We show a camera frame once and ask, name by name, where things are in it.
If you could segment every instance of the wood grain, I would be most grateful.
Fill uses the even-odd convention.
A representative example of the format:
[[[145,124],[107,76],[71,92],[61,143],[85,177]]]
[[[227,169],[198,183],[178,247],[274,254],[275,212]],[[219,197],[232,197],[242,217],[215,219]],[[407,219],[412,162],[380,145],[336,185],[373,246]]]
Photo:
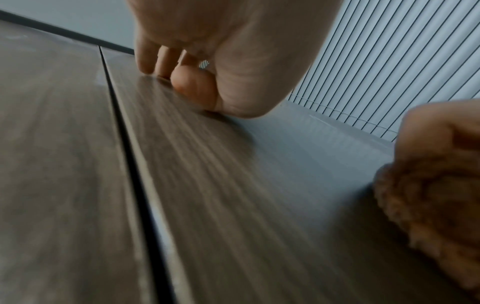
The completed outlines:
[[[0,58],[0,302],[153,302],[98,47],[0,22]]]
[[[209,114],[103,52],[180,303],[471,302],[377,207],[390,144],[287,103]]]

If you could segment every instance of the wall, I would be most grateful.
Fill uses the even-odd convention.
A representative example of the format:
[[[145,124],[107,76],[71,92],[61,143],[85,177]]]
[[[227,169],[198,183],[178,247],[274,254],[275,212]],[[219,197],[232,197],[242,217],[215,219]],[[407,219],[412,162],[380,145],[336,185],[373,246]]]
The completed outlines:
[[[133,48],[125,0],[0,0],[0,10]]]
[[[408,109],[480,98],[478,0],[345,0],[288,100],[386,140]]]

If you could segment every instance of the dark wood plank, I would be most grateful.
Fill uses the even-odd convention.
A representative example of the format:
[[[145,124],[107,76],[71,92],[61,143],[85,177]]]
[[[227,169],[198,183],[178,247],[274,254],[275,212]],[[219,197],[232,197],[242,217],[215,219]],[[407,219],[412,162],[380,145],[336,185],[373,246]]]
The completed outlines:
[[[0,58],[0,302],[153,302],[98,47],[0,22]]]
[[[180,303],[471,302],[377,207],[391,144],[288,103],[208,114],[103,52]]]

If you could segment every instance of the vertical blinds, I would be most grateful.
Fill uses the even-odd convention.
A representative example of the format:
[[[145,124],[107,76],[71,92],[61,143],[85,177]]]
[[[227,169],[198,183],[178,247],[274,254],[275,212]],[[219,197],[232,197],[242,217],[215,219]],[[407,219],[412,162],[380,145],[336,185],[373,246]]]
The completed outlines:
[[[419,104],[480,98],[479,0],[345,0],[288,100],[394,141]]]

